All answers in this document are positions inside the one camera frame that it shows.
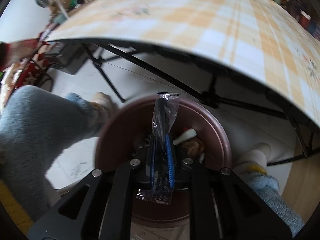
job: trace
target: orange and white tablecloth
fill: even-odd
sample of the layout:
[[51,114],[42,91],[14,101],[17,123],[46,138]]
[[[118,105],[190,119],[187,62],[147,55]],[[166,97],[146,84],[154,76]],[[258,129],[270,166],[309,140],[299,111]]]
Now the orange and white tablecloth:
[[272,0],[97,0],[49,36],[192,53],[280,93],[320,127],[320,43]]

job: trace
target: trash can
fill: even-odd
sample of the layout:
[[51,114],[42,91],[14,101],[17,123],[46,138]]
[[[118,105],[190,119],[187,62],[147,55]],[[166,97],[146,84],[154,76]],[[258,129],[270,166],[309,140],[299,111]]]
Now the trash can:
[[[115,170],[132,158],[137,134],[152,124],[157,96],[150,96],[124,106],[101,132],[95,153],[95,168],[104,172]],[[180,135],[183,128],[193,128],[206,145],[205,165],[219,170],[231,168],[231,149],[225,131],[217,119],[203,106],[181,98],[172,131]],[[172,228],[188,223],[189,193],[174,191],[170,205],[156,204],[135,198],[132,221],[153,228]]]

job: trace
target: silver screw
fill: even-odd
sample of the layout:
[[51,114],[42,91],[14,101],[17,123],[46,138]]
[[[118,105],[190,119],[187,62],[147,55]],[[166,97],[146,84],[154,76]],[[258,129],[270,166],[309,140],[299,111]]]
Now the silver screw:
[[132,160],[130,161],[130,164],[131,164],[132,166],[138,166],[138,165],[140,165],[140,163],[141,163],[141,161],[140,161],[139,159],[132,159]]
[[93,171],[91,172],[91,174],[92,174],[92,176],[94,176],[94,177],[99,177],[99,176],[101,176],[102,171],[99,170],[99,169],[95,169],[95,170],[93,170]]
[[230,174],[231,174],[231,170],[230,170],[229,168],[223,168],[223,169],[221,170],[221,173],[222,173],[223,175],[230,175]]
[[183,163],[184,163],[185,165],[191,165],[191,164],[193,163],[193,159],[191,159],[191,158],[185,158],[185,159],[183,159]]

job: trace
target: white tile floor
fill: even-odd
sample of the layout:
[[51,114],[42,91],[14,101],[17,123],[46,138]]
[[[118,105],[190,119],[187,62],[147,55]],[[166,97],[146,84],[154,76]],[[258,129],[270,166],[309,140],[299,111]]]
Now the white tile floor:
[[[105,57],[110,55],[111,53],[104,52]],[[207,90],[209,86],[211,75],[193,64],[183,64],[153,54],[140,54],[138,57],[199,92]],[[121,95],[129,98],[129,101],[158,91],[179,91],[183,96],[193,99],[167,81],[124,59],[106,63],[103,69]],[[49,70],[49,73],[55,80],[52,92],[56,95],[63,97],[69,92],[74,92],[90,100],[94,92],[101,91],[110,95],[121,105],[119,99],[89,61],[73,76],[55,69]],[[228,79],[219,79],[217,93],[221,96],[275,108],[261,95],[240,87]],[[232,106],[221,106],[218,110],[206,108],[225,129],[231,144],[233,159],[258,142],[270,144],[272,160],[293,156],[296,138],[289,122]],[[59,156],[47,172],[47,178],[55,188],[62,188],[83,178],[93,168],[92,160],[96,141],[96,138],[91,138],[78,142]],[[268,173],[280,182],[280,193],[284,189],[290,169],[291,164],[268,168]]]

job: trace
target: white wall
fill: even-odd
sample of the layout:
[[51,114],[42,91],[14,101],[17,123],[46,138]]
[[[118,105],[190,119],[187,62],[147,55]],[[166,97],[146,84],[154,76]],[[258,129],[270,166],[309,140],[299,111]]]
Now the white wall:
[[38,6],[35,0],[11,0],[0,17],[0,41],[36,38],[49,18],[50,10]]

